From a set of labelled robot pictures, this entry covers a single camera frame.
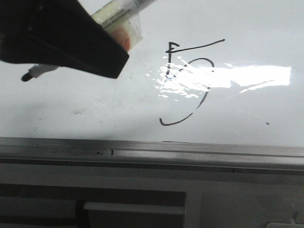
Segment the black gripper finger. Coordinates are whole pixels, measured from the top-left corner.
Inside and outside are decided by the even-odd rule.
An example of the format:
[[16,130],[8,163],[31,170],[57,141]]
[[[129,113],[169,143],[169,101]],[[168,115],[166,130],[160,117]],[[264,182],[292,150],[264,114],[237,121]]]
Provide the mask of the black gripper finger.
[[3,0],[0,58],[117,78],[129,55],[77,0]]

